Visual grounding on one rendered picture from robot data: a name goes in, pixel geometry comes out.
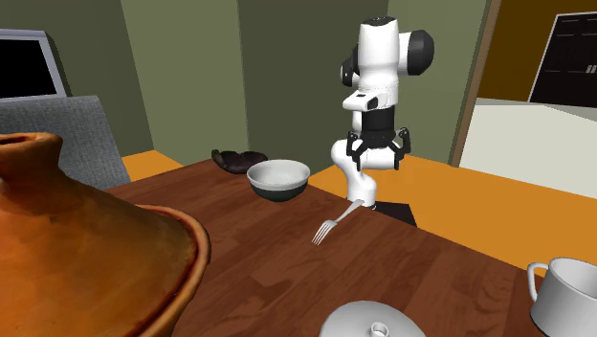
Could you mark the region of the white mug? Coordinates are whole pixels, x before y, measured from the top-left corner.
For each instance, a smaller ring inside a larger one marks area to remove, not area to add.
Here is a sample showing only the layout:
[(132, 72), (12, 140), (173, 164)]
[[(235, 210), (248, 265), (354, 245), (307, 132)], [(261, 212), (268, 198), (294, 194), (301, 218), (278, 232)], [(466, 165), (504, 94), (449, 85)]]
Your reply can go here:
[(527, 267), (530, 317), (547, 337), (597, 337), (597, 266), (553, 258)]

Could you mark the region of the brown clay tagine pot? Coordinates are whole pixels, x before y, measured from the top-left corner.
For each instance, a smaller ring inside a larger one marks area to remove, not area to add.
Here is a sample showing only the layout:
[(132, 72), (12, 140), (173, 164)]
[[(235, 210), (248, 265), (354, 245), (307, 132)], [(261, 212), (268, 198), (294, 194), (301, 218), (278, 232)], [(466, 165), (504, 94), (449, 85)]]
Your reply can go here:
[(210, 260), (206, 230), (69, 178), (61, 147), (0, 134), (0, 337), (171, 337)]

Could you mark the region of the grey upholstered chair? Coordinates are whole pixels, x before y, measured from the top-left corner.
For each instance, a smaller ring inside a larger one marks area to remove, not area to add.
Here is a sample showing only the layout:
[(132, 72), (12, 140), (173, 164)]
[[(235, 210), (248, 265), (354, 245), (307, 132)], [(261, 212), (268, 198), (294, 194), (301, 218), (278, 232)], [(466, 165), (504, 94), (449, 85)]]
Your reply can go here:
[(63, 139), (58, 166), (98, 190), (131, 182), (96, 96), (0, 102), (0, 133), (49, 132)]

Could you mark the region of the grey framed black screen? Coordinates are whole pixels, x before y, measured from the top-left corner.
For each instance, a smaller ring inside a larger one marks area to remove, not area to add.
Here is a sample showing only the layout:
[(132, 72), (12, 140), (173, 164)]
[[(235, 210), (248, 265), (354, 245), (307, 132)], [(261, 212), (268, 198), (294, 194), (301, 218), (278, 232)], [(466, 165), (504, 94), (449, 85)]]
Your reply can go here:
[(0, 102), (64, 97), (46, 33), (0, 29)]

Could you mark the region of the black wall board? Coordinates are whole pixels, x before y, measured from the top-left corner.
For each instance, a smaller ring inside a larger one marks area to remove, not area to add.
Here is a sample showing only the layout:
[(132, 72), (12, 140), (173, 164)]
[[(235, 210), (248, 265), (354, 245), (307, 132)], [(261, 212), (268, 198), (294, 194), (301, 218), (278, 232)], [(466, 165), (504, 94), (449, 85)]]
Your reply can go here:
[(597, 11), (556, 15), (528, 101), (597, 108)]

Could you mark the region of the silver fork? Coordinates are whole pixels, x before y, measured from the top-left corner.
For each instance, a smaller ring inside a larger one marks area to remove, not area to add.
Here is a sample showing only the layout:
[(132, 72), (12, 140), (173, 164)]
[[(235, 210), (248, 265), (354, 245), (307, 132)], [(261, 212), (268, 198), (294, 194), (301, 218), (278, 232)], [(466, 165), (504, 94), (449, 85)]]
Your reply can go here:
[(364, 200), (356, 199), (352, 204), (335, 220), (325, 220), (316, 231), (312, 243), (320, 245), (329, 232), (338, 225), (338, 223), (346, 218), (350, 213), (364, 204)]

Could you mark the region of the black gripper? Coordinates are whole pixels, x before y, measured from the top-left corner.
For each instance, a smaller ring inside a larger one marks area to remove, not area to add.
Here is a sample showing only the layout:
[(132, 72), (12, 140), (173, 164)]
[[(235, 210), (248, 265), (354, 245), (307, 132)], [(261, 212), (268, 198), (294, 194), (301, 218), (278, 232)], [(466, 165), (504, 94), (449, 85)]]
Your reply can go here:
[(398, 170), (405, 155), (411, 152), (409, 130), (401, 127), (397, 135), (402, 140), (398, 146), (393, 140), (396, 137), (394, 128), (395, 107), (375, 109), (362, 113), (362, 131), (358, 147), (354, 143), (360, 139), (356, 132), (349, 131), (346, 138), (346, 155), (356, 164), (356, 170), (361, 170), (361, 156), (369, 148), (389, 147), (394, 152), (394, 169)]

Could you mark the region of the dark brown leather glove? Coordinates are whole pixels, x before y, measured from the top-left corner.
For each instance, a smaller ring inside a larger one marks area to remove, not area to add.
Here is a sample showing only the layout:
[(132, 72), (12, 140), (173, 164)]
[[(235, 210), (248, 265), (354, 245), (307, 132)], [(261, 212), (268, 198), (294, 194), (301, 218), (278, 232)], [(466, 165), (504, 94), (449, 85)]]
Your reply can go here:
[(251, 166), (268, 160), (265, 154), (250, 150), (238, 153), (214, 149), (211, 158), (221, 169), (233, 174), (245, 174)]

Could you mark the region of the dark robot stand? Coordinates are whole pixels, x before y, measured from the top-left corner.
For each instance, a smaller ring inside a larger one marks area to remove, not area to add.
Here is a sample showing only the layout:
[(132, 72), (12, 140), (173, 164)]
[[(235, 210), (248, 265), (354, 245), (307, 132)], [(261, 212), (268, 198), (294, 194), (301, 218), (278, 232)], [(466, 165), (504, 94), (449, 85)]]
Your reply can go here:
[(409, 204), (377, 201), (373, 210), (408, 223), (414, 227), (417, 226)]

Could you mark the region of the white round lid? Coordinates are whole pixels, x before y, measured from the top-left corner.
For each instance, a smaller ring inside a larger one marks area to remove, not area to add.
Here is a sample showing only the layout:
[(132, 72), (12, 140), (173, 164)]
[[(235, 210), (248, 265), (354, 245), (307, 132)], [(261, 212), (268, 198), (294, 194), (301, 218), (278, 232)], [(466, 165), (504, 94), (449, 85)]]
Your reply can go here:
[(356, 301), (336, 308), (319, 337), (426, 337), (401, 311), (384, 303)]

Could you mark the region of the white and dark green bowl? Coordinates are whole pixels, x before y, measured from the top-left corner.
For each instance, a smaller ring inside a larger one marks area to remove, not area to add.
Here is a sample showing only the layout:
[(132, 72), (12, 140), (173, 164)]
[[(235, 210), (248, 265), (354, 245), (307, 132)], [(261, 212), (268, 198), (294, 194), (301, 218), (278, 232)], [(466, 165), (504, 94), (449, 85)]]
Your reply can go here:
[(306, 189), (310, 168), (294, 160), (267, 160), (251, 166), (247, 177), (258, 196), (274, 202), (284, 202)]

